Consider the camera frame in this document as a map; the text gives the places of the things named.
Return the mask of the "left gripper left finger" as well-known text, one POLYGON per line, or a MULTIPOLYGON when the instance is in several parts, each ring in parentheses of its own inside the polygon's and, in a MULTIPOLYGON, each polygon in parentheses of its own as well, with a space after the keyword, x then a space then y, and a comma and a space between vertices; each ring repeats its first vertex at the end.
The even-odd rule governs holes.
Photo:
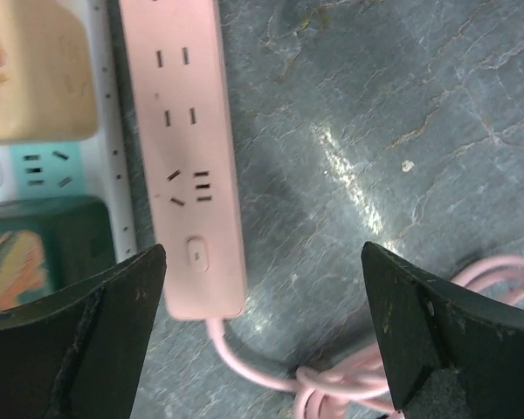
POLYGON ((156 244, 0 312, 0 418, 128 418, 163 281, 156 244))

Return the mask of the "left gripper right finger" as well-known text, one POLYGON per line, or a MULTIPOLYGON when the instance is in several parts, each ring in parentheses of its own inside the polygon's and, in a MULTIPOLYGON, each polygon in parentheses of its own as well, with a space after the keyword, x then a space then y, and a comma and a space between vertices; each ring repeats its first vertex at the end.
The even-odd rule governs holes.
POLYGON ((361 259, 397 411, 524 418, 523 256, 482 259, 450 281, 371 242, 361 259))

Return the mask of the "dark green cube socket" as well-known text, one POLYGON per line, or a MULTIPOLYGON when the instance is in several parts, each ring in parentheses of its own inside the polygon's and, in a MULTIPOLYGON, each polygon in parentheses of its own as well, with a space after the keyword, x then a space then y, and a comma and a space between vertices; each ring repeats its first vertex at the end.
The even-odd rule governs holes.
POLYGON ((107 206, 92 196, 0 203, 0 312, 114 266, 107 206))

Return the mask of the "white multicolour power strip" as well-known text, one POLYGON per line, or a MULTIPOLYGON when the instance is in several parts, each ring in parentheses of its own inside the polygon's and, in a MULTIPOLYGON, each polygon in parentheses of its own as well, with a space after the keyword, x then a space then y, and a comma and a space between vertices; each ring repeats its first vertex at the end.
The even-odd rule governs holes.
POLYGON ((0 145, 0 202, 97 196, 107 206, 116 258, 137 251, 105 1, 61 1, 86 32, 98 129, 84 141, 0 145))

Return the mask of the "beige wooden cube socket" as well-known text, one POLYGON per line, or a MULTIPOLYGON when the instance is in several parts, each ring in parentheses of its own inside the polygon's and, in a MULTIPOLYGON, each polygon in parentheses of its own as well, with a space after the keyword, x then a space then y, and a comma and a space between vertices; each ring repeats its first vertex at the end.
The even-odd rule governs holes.
POLYGON ((60 1, 0 1, 0 143, 98 129, 86 29, 60 1))

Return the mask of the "pink long power strip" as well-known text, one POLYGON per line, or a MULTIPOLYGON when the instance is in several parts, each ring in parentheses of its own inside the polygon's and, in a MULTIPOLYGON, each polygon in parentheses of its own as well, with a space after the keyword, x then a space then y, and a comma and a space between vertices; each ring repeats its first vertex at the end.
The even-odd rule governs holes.
POLYGON ((169 313, 235 318, 247 285, 218 5, 125 0, 120 10, 169 313))

